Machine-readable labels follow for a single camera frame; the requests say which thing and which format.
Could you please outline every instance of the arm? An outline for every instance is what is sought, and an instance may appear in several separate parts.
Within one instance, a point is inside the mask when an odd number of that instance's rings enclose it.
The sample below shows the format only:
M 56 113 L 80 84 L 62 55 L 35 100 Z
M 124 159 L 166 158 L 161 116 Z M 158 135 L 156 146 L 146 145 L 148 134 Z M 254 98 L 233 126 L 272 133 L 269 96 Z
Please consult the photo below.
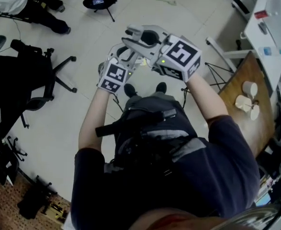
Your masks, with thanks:
M 209 126 L 216 117 L 228 115 L 224 101 L 200 75 L 194 73 L 186 85 Z
M 97 137 L 95 129 L 104 125 L 109 96 L 103 89 L 96 90 L 79 132 L 79 149 L 93 148 L 101 152 L 102 138 Z

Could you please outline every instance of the black shoe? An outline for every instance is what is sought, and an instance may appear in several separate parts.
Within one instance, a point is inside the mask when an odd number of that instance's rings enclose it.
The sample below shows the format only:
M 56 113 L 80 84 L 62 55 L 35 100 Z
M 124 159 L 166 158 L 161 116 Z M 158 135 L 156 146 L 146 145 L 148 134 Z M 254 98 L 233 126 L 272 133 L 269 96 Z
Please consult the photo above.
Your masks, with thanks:
M 124 93 L 130 98 L 137 95 L 135 88 L 129 83 L 124 86 Z
M 59 8 L 57 9 L 58 12 L 62 13 L 65 11 L 65 6 L 64 5 L 60 5 Z
M 160 82 L 156 87 L 156 92 L 163 92 L 164 94 L 167 92 L 167 85 L 165 82 Z
M 69 34 L 71 32 L 71 27 L 68 28 L 68 30 L 64 34 Z

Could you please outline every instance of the cable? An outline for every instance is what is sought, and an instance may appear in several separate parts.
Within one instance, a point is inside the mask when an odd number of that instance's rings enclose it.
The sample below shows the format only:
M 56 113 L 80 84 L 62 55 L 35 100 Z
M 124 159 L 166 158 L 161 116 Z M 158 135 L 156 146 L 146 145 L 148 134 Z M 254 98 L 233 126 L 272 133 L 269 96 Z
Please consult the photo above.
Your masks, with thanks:
M 5 51 L 5 50 L 7 50 L 7 49 L 9 49 L 9 48 L 11 48 L 11 47 L 8 47 L 8 48 L 6 48 L 6 49 L 4 49 L 4 50 L 1 50 L 0 53 L 3 52 L 3 51 Z
M 21 41 L 21 32 L 20 32 L 20 30 L 19 30 L 19 27 L 18 27 L 18 24 L 17 24 L 17 22 L 13 19 L 13 21 L 15 22 L 15 24 L 16 24 L 16 26 L 17 26 L 17 30 L 18 30 L 18 32 L 19 32 L 19 40 Z
M 16 24 L 16 26 L 17 26 L 17 30 L 18 30 L 18 32 L 19 32 L 19 40 L 21 41 L 21 32 L 20 32 L 20 30 L 19 30 L 18 24 L 17 24 L 17 22 L 16 22 L 14 19 L 12 19 L 12 20 L 15 22 L 15 24 Z M 4 50 L 1 50 L 0 53 L 2 53 L 3 51 L 5 51 L 5 50 L 7 50 L 7 49 L 9 49 L 9 48 L 11 48 L 11 47 L 8 47 L 8 48 L 6 48 L 6 49 L 4 49 Z

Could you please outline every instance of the wire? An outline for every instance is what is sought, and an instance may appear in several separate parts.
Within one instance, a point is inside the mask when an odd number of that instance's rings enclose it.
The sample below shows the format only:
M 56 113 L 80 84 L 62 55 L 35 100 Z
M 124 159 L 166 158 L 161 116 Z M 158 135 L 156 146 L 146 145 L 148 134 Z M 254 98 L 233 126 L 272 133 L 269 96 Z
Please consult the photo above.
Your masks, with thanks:
M 0 53 L 3 52 L 3 51 L 5 51 L 5 50 L 7 50 L 7 49 L 9 49 L 9 48 L 11 48 L 11 47 L 8 47 L 8 48 L 6 48 L 6 49 L 4 49 L 4 50 L 1 50 Z
M 116 94 L 114 94 L 114 93 L 112 93 L 112 94 L 113 94 L 114 97 L 115 97 L 115 99 L 113 99 L 113 101 L 118 105 L 118 107 L 120 108 L 121 112 L 124 112 L 123 109 L 122 109 L 122 107 L 121 107 L 120 104 L 119 104 L 118 96 L 117 96 Z
M 21 41 L 21 32 L 20 32 L 20 30 L 19 30 L 18 24 L 17 24 L 17 22 L 16 22 L 14 19 L 12 19 L 12 20 L 15 22 L 15 24 L 16 24 L 16 26 L 17 26 L 17 30 L 18 30 L 18 32 L 19 32 L 19 40 Z M 5 51 L 5 50 L 7 50 L 7 49 L 9 49 L 9 48 L 11 48 L 11 47 L 8 47 L 8 48 L 6 48 L 6 49 L 4 49 L 4 50 L 1 50 L 0 53 L 2 53 L 3 51 Z
M 16 26 L 17 26 L 17 30 L 18 30 L 18 32 L 19 32 L 19 40 L 21 41 L 21 32 L 20 32 L 20 30 L 19 30 L 19 27 L 18 27 L 18 24 L 17 24 L 17 22 L 13 19 L 13 21 L 15 22 L 15 24 L 16 24 Z

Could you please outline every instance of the wooden table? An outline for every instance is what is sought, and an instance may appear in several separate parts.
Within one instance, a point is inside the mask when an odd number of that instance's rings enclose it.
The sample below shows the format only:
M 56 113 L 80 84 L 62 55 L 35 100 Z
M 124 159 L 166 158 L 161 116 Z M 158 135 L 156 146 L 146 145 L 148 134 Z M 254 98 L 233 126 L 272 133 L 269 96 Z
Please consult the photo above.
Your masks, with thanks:
M 236 97 L 240 94 L 245 95 L 242 92 L 244 81 L 255 82 L 258 85 L 258 94 L 254 100 L 259 102 L 260 113 L 255 121 L 252 121 L 247 113 L 235 107 Z M 274 121 L 264 75 L 253 53 L 248 53 L 219 95 L 225 102 L 229 114 L 239 125 L 254 156 L 258 156 L 274 134 Z

